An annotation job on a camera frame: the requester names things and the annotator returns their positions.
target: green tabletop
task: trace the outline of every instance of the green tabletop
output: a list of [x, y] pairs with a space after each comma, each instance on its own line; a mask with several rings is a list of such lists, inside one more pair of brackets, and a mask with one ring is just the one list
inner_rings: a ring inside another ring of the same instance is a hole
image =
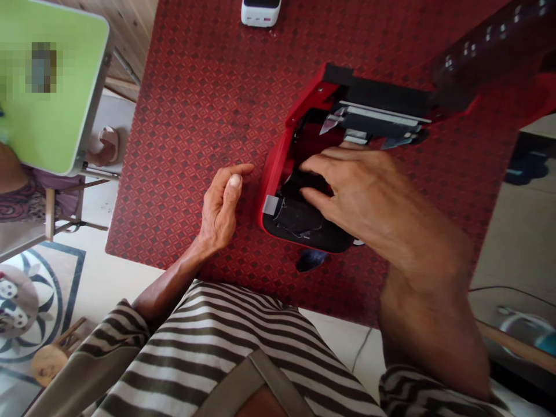
[[109, 33], [101, 16], [0, 0], [0, 141], [24, 164], [59, 175], [79, 171]]

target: cable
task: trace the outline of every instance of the cable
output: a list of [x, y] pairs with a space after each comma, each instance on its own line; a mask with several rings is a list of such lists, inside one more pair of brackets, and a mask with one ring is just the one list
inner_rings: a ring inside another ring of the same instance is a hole
[[352, 373], [355, 370], [355, 364], [357, 363], [357, 358], [359, 358], [359, 355], [361, 354], [361, 351], [363, 350], [363, 346], [365, 346], [365, 343], [367, 343], [367, 339], [369, 338], [369, 334], [371, 334], [371, 330], [372, 330], [372, 328], [370, 328], [369, 331], [367, 332], [367, 334], [365, 336], [365, 340], [363, 340], [363, 343], [361, 344], [361, 346], [359, 347], [359, 350], [357, 351], [357, 354], [355, 355], [355, 360], [353, 361], [353, 366], [352, 366]]
[[481, 290], [494, 290], [494, 289], [496, 289], [496, 288], [504, 288], [504, 289], [506, 289], [506, 290], [514, 290], [514, 291], [520, 292], [520, 293], [522, 293], [522, 294], [528, 295], [528, 296], [530, 296], [530, 297], [536, 298], [537, 300], [542, 301], [543, 303], [546, 303], [546, 304], [548, 304], [549, 306], [556, 308], [556, 304], [553, 304], [553, 303], [551, 303], [550, 301], [546, 301], [545, 299], [542, 299], [541, 297], [537, 297], [536, 295], [530, 294], [530, 293], [528, 293], [528, 292], [526, 292], [526, 291], [518, 290], [517, 288], [514, 288], [514, 287], [507, 287], [507, 286], [487, 286], [487, 287], [478, 287], [478, 288], [474, 288], [474, 289], [472, 289], [472, 290], [469, 290], [469, 292], [481, 291]]

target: striped sleeve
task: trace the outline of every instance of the striped sleeve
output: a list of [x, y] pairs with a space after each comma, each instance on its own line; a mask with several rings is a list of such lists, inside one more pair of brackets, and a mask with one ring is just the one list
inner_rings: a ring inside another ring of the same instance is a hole
[[123, 299], [85, 339], [76, 353], [100, 358], [121, 347], [141, 349], [149, 337], [145, 320]]
[[381, 407], [391, 417], [513, 417], [497, 398], [492, 403], [476, 400], [406, 365], [390, 366], [379, 391]]

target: wrist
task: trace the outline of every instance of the wrist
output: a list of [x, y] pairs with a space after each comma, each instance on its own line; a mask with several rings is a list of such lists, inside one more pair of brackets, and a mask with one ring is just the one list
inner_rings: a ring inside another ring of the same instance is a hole
[[182, 255], [183, 257], [194, 259], [200, 263], [206, 262], [210, 257], [212, 257], [218, 250], [215, 249], [214, 245], [209, 242], [196, 237], [189, 248]]

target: diamond pattern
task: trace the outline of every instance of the diamond pattern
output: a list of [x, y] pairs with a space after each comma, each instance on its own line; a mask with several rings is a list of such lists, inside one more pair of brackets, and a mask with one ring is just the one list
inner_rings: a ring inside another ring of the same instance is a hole
[[[202, 279], [376, 326], [384, 259], [353, 247], [299, 274], [294, 265], [302, 248], [252, 222], [266, 156], [322, 63], [431, 89], [430, 60], [505, 3], [287, 1], [277, 25], [260, 30], [240, 23], [240, 1], [161, 0], [107, 253], [167, 268], [197, 234], [203, 194], [216, 170], [252, 162], [235, 238], [206, 265]], [[471, 115], [433, 126], [422, 145], [393, 150], [418, 189], [471, 236], [475, 258], [516, 138], [517, 77], [486, 87]]]

